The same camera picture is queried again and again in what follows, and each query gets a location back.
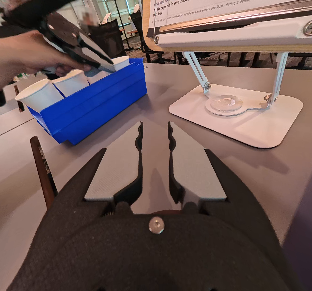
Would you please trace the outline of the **person's left hand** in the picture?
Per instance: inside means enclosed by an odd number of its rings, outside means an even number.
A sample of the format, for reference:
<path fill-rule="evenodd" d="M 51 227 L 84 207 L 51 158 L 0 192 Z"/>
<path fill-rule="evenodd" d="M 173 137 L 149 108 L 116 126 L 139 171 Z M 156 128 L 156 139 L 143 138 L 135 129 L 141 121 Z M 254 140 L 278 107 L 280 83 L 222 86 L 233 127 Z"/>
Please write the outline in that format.
<path fill-rule="evenodd" d="M 38 31 L 0 40 L 0 89 L 20 73 L 35 74 L 46 68 L 55 68 L 58 77 L 74 69 L 89 71 L 91 66 L 78 63 L 68 54 L 49 45 Z"/>

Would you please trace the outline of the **blue plastic bin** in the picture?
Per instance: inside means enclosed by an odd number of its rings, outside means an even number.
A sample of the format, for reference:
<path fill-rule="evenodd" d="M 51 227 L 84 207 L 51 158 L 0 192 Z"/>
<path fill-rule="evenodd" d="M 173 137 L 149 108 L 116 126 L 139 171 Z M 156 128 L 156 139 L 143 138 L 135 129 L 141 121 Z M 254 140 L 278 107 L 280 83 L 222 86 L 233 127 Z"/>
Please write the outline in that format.
<path fill-rule="evenodd" d="M 147 94 L 143 58 L 43 109 L 30 113 L 59 144 L 76 145 Z"/>

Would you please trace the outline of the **white paper cup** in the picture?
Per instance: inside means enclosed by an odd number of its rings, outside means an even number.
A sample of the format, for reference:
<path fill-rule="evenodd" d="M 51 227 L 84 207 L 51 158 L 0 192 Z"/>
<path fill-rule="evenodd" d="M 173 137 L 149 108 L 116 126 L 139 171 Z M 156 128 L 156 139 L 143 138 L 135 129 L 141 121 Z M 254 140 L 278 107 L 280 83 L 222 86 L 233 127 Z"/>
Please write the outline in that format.
<path fill-rule="evenodd" d="M 120 56 L 112 59 L 115 71 L 119 71 L 130 65 L 129 56 Z"/>
<path fill-rule="evenodd" d="M 65 97 L 89 86 L 88 79 L 82 70 L 72 70 L 66 76 L 54 79 L 51 82 Z"/>
<path fill-rule="evenodd" d="M 89 84 L 93 84 L 93 83 L 95 83 L 95 82 L 97 82 L 97 81 L 99 81 L 99 80 L 109 76 L 110 74 L 111 73 L 109 73 L 109 72 L 101 71 L 101 72 L 97 73 L 96 75 L 94 75 L 92 77 L 86 77 L 86 78 L 87 78 Z"/>
<path fill-rule="evenodd" d="M 37 113 L 63 99 L 63 95 L 49 79 L 42 79 L 30 85 L 15 97 L 16 101 L 22 102 Z"/>

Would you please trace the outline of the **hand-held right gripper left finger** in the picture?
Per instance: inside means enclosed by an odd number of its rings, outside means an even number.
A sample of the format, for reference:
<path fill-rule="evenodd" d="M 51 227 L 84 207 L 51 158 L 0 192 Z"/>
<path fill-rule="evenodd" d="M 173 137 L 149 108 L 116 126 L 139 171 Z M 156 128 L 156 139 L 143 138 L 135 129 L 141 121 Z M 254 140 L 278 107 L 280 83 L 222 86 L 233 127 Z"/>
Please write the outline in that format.
<path fill-rule="evenodd" d="M 137 122 L 105 150 L 84 196 L 87 202 L 134 204 L 143 190 L 143 122 Z"/>

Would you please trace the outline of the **black floor lamp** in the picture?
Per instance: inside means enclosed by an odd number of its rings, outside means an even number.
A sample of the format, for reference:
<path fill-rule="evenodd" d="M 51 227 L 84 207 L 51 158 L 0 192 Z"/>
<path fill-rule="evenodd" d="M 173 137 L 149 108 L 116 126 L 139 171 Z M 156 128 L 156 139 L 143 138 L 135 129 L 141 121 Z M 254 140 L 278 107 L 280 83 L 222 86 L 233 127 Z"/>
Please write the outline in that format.
<path fill-rule="evenodd" d="M 116 9 L 117 9 L 117 12 L 118 12 L 119 20 L 120 20 L 121 25 L 122 25 L 122 32 L 124 33 L 124 36 L 125 36 L 125 39 L 126 39 L 126 43 L 127 43 L 127 46 L 128 46 L 128 48 L 126 48 L 125 50 L 126 51 L 133 51 L 134 48 L 130 47 L 129 42 L 128 42 L 128 38 L 127 38 L 126 31 L 125 31 L 125 28 L 124 28 L 124 25 L 123 25 L 123 21 L 122 21 L 121 15 L 120 15 L 120 11 L 119 11 L 119 7 L 118 7 L 118 4 L 117 4 L 117 1 L 114 0 L 114 2 L 115 2 L 115 6 L 116 6 Z"/>

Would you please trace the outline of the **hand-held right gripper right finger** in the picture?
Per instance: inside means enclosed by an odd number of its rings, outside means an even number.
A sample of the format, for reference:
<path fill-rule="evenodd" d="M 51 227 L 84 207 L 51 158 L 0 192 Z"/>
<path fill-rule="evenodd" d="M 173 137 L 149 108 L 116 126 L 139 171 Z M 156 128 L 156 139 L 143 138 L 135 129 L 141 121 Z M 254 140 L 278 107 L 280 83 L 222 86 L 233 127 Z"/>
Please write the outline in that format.
<path fill-rule="evenodd" d="M 224 201 L 226 194 L 205 148 L 173 122 L 168 122 L 169 191 L 178 204 Z"/>

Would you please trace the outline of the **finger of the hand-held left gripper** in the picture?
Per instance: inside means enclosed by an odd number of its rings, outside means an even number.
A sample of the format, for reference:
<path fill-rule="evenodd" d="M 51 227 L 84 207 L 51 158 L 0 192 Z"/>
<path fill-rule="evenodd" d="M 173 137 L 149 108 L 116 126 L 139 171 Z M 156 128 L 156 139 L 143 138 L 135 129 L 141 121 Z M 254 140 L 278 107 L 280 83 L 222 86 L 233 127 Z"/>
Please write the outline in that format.
<path fill-rule="evenodd" d="M 84 75 L 87 77 L 93 77 L 101 71 L 109 74 L 114 73 L 115 67 L 112 59 L 109 56 L 91 54 L 73 54 L 73 59 L 78 63 L 89 65 L 91 68 L 88 71 L 84 71 Z"/>
<path fill-rule="evenodd" d="M 100 65 L 113 65 L 112 59 L 83 31 L 77 36 L 82 52 Z"/>

